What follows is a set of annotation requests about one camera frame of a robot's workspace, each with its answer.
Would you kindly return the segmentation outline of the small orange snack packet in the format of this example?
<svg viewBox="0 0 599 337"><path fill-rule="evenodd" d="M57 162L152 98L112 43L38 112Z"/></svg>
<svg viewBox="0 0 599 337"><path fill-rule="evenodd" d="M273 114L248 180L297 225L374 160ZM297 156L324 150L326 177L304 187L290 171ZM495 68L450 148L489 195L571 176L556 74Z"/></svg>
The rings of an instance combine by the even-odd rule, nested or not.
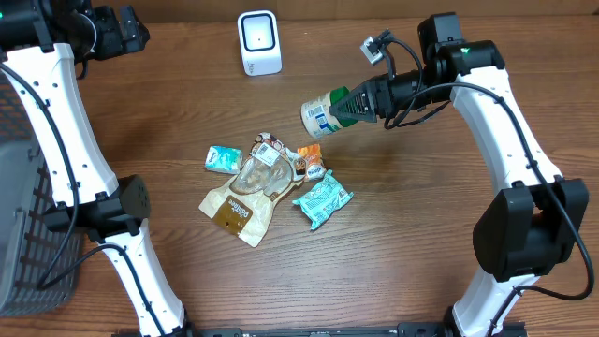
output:
<svg viewBox="0 0 599 337"><path fill-rule="evenodd" d="M298 153L306 162L306 182L320 180L325 176L327 169L324 165L321 146L319 144L298 148Z"/></svg>

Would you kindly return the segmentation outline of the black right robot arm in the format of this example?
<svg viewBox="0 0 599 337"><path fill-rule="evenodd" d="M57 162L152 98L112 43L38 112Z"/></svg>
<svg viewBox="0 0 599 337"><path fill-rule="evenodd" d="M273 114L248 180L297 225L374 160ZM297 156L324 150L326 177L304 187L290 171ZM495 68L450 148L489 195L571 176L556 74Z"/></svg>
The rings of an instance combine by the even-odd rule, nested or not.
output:
<svg viewBox="0 0 599 337"><path fill-rule="evenodd" d="M580 179L568 180L548 159L523 117L504 58L489 40L468 41L453 12L434 14L417 28L416 69L398 74L385 31L362 52L387 73L367 81L330 107L342 120L386 128L407 126L411 110L433 115L452 105L469 126L491 177L494 199L476 223L478 268L464 295L440 323L402 323L400 335L522 336L506 317L538 280L584 244L579 228L589 202Z"/></svg>

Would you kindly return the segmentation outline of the beige brown cookie pouch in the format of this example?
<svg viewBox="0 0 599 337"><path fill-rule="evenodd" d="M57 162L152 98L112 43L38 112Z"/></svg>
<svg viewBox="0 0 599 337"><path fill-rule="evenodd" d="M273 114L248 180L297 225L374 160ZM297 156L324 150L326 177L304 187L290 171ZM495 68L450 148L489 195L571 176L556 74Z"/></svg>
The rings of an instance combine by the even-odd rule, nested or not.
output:
<svg viewBox="0 0 599 337"><path fill-rule="evenodd" d="M257 247L276 205L305 180L307 163L270 133L258 134L241 171L208 192L198 209L228 233Z"/></svg>

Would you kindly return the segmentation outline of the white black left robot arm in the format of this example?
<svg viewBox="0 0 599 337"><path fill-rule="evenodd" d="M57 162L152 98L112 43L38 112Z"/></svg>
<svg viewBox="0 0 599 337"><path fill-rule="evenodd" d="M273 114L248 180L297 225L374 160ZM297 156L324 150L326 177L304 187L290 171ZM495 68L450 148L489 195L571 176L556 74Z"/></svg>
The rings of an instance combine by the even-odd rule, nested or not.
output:
<svg viewBox="0 0 599 337"><path fill-rule="evenodd" d="M78 86L92 60L142 51L150 34L130 6L12 0L1 5L1 69L20 97L51 178L48 230L85 234L118 273L141 336L192 336L149 233L138 175L119 178L102 154Z"/></svg>

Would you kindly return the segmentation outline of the small teal tissue pack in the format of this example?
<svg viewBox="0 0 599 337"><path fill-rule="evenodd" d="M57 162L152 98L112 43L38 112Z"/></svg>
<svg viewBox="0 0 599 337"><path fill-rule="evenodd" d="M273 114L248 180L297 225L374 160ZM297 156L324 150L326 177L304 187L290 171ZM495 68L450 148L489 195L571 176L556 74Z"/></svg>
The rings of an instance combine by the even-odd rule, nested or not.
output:
<svg viewBox="0 0 599 337"><path fill-rule="evenodd" d="M211 146L206 157L205 169L226 173L239 174L242 166L242 150L224 146Z"/></svg>

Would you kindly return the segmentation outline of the green lid cream jar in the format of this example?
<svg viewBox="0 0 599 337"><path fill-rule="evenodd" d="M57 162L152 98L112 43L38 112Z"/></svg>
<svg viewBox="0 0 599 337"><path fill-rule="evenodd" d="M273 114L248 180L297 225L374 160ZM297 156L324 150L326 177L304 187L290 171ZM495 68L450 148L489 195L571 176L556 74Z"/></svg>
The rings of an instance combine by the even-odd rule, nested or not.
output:
<svg viewBox="0 0 599 337"><path fill-rule="evenodd" d="M329 112L329 108L334 103L348 94L349 90L346 87L339 87L301 106L300 117L304 128L311 137L320 139L358 122L351 119L339 119Z"/></svg>

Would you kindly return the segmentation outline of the green wet wipes pack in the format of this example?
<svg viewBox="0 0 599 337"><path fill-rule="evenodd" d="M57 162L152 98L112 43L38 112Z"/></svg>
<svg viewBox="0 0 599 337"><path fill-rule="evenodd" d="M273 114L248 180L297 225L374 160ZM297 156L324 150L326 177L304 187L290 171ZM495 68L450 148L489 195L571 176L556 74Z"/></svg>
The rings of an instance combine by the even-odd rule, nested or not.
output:
<svg viewBox="0 0 599 337"><path fill-rule="evenodd" d="M318 230L327 222L332 214L343 208L354 196L348 192L333 176L333 170L328 170L323 179L310 191L292 204L299 206L311 221L311 231Z"/></svg>

